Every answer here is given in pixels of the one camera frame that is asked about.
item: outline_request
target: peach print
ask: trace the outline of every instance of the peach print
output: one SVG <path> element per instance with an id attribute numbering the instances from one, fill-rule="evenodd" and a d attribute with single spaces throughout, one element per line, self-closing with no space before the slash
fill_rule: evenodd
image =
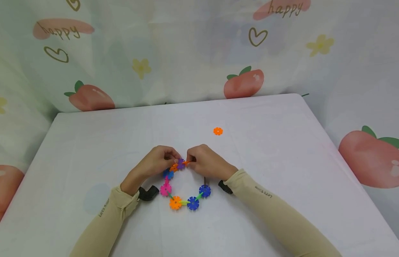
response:
<path id="1" fill-rule="evenodd" d="M 352 131 L 341 141 L 339 152 L 363 185 L 399 187 L 399 139 L 377 138 L 367 126 Z"/>
<path id="2" fill-rule="evenodd" d="M 250 97 L 261 89 L 264 83 L 264 73 L 261 70 L 244 68 L 239 75 L 228 75 L 224 85 L 224 95 L 227 99 Z"/>
<path id="3" fill-rule="evenodd" d="M 254 20 L 262 20 L 271 14 L 280 14 L 284 18 L 292 14 L 298 16 L 300 11 L 307 11 L 311 6 L 311 0 L 271 0 L 262 5 L 255 13 Z"/>
<path id="4" fill-rule="evenodd" d="M 0 165 L 0 221 L 23 178 L 18 168 Z"/>
<path id="5" fill-rule="evenodd" d="M 35 23 L 33 35 L 35 38 L 44 40 L 50 35 L 57 35 L 62 40 L 66 37 L 70 40 L 70 36 L 80 38 L 79 33 L 92 34 L 95 29 L 86 22 L 73 19 L 42 19 Z"/>
<path id="6" fill-rule="evenodd" d="M 97 111 L 114 109 L 115 104 L 112 98 L 99 87 L 93 85 L 84 85 L 78 80 L 75 83 L 75 92 L 65 92 L 69 97 L 69 102 L 81 111 Z"/>

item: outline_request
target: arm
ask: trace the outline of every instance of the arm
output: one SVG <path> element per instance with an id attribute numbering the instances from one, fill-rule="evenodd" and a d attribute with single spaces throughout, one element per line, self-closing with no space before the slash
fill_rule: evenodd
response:
<path id="1" fill-rule="evenodd" d="M 328 239 L 297 210 L 256 183 L 244 170 L 226 182 L 294 256 L 340 257 Z"/>
<path id="2" fill-rule="evenodd" d="M 180 158 L 181 155 L 172 147 L 154 147 L 129 172 L 121 185 L 111 190 L 104 207 L 86 227 L 69 256 L 107 257 L 124 220 L 138 204 L 139 187 L 147 178 L 171 167 Z"/>
<path id="3" fill-rule="evenodd" d="M 100 213 L 86 227 L 70 257 L 109 255 L 124 220 L 135 210 L 139 191 L 132 197 L 114 187 Z"/>
<path id="4" fill-rule="evenodd" d="M 259 216 L 279 241 L 298 257 L 340 257 L 337 249 L 299 212 L 257 184 L 244 170 L 226 162 L 207 145 L 188 150 L 188 167 L 205 177 L 225 181 Z"/>

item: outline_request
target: beige arm sleeve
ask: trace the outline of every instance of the beige arm sleeve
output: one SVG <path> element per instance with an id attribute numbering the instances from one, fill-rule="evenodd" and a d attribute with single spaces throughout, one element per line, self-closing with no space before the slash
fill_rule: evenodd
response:
<path id="1" fill-rule="evenodd" d="M 124 220 L 135 210 L 139 191 L 131 197 L 114 187 L 101 212 L 86 227 L 70 257 L 107 257 Z"/>
<path id="2" fill-rule="evenodd" d="M 244 170 L 224 182 L 265 222 L 294 256 L 340 257 L 328 239 L 297 210 L 256 183 Z"/>

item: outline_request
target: table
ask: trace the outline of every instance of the table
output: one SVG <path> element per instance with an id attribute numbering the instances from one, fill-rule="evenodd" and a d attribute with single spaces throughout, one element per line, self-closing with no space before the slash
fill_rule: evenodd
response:
<path id="1" fill-rule="evenodd" d="M 67 256 L 109 189 L 153 146 L 186 157 L 202 143 L 286 200 L 344 257 L 399 257 L 398 239 L 296 94 L 58 114 L 0 224 L 0 257 Z M 202 182 L 178 171 L 173 194 L 196 196 Z M 289 256 L 217 183 L 195 212 L 172 211 L 161 195 L 140 202 L 112 256 Z M 162 184 L 158 176 L 143 187 Z"/>

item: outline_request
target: plastic toy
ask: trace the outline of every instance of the plastic toy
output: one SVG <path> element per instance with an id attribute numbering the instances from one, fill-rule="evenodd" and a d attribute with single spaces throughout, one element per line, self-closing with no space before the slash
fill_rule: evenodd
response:
<path id="1" fill-rule="evenodd" d="M 217 135 L 217 136 L 220 136 L 220 135 L 222 135 L 222 134 L 223 134 L 223 132 L 224 132 L 224 130 L 223 130 L 223 129 L 221 129 L 220 127 L 216 127 L 216 128 L 214 128 L 214 134 L 215 134 L 215 135 Z"/>
<path id="2" fill-rule="evenodd" d="M 178 163 L 172 165 L 171 168 L 164 170 L 163 175 L 165 179 L 165 183 L 161 186 L 161 195 L 164 197 L 169 196 L 169 207 L 173 210 L 179 210 L 182 206 L 187 206 L 189 210 L 196 211 L 199 208 L 199 199 L 207 198 L 211 195 L 211 188 L 206 184 L 204 178 L 204 184 L 199 187 L 199 195 L 197 197 L 190 197 L 187 201 L 183 201 L 179 196 L 172 196 L 172 187 L 169 184 L 170 179 L 173 178 L 173 175 L 178 170 L 183 170 L 186 168 L 189 162 L 186 162 L 183 159 L 179 159 Z"/>

